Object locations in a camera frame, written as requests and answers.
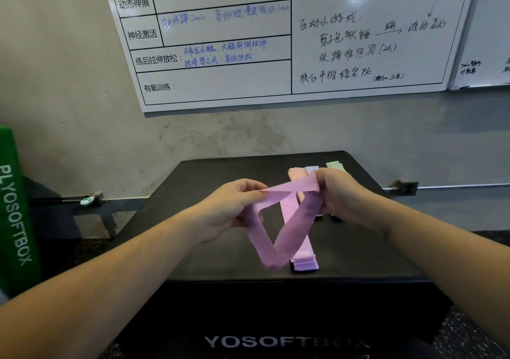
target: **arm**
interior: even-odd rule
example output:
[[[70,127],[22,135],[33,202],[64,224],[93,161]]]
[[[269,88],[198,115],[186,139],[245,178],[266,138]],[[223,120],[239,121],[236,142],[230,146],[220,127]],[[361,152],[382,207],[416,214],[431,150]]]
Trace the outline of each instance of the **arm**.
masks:
[[[510,248],[360,186],[349,174],[317,171],[325,213],[381,234],[497,342],[510,348]]]
[[[242,225],[266,188],[228,183],[192,208],[0,307],[0,356],[97,358],[199,243]]]

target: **person's right hand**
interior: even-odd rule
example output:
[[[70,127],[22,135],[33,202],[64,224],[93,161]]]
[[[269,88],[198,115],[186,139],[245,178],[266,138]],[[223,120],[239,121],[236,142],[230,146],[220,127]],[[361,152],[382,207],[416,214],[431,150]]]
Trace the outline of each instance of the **person's right hand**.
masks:
[[[364,224],[363,207],[373,193],[361,186],[347,172],[333,168],[315,171],[325,206],[322,214],[331,214],[344,221]]]

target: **pink resistance band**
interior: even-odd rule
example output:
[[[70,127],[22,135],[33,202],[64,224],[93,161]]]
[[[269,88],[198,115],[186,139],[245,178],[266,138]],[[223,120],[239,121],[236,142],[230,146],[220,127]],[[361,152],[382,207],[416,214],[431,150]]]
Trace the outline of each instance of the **pink resistance band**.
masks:
[[[319,183],[315,173],[297,181],[270,187],[264,191],[268,193],[266,199],[247,206],[242,216],[247,224],[248,237],[264,266],[270,269],[279,269],[289,263],[303,244],[314,223],[315,216],[321,210],[323,199],[319,192]],[[292,218],[282,227],[273,245],[258,214],[262,209],[278,203],[290,194],[295,195],[298,191],[303,192],[304,201],[299,205]]]

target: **whiteboard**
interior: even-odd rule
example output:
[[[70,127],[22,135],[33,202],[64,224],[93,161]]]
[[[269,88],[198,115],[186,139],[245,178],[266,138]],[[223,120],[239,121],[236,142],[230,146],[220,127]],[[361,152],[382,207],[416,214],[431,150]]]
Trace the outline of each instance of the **whiteboard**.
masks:
[[[451,89],[510,84],[510,0],[474,0]]]
[[[471,0],[109,0],[144,112],[447,88]]]

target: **gray wall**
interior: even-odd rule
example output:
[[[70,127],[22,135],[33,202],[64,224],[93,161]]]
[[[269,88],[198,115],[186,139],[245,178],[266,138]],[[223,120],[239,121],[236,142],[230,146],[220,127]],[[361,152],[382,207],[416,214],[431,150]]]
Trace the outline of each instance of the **gray wall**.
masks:
[[[144,116],[107,0],[0,7],[0,123],[15,130],[27,176],[60,194],[150,194],[186,159],[338,149],[383,186],[510,182],[508,90]],[[509,228],[508,195],[405,202],[469,229],[497,229]]]

